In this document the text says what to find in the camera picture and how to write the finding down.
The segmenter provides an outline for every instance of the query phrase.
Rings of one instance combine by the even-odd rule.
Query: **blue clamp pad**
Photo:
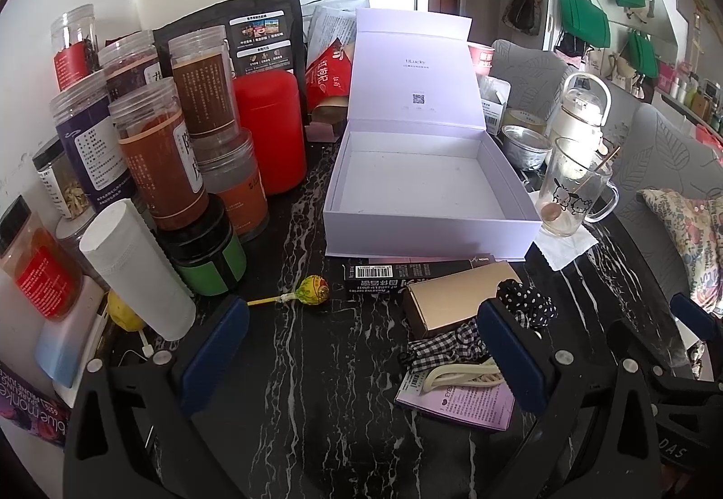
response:
[[[246,337],[249,315],[249,306],[237,297],[183,373],[180,402],[186,417],[204,409],[211,400],[221,376]]]
[[[701,340],[712,342],[719,337],[715,319],[682,293],[672,297],[670,311]]]
[[[541,416],[549,401],[545,375],[491,301],[479,306],[477,331],[520,407]]]

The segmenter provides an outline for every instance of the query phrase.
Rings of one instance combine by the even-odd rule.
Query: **glass mug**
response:
[[[554,141],[552,158],[535,205],[542,227],[561,237],[576,233],[583,221],[595,223],[605,218],[617,205],[620,195],[610,182],[612,166],[605,157],[570,138]],[[612,200],[596,215],[590,210],[610,187]]]

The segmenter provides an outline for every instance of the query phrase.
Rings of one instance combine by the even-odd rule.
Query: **clamp screw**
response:
[[[173,355],[168,350],[159,350],[153,354],[154,364],[168,364]]]
[[[103,361],[100,358],[93,358],[93,360],[88,361],[85,368],[88,369],[88,372],[98,372],[103,368]]]
[[[626,358],[623,360],[623,368],[628,372],[636,373],[638,371],[638,363],[632,358]]]
[[[554,359],[557,360],[560,364],[568,366],[573,363],[575,357],[573,356],[572,352],[569,352],[567,350],[558,350],[554,353]]]

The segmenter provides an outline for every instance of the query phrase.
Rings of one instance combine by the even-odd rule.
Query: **aluminum bowl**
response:
[[[502,153],[513,167],[537,170],[552,152],[552,143],[541,133],[522,126],[503,126]]]

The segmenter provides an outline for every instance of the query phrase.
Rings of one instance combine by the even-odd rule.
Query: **white gift box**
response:
[[[485,131],[470,25],[357,10],[348,125],[324,202],[328,256],[524,259],[541,221]]]

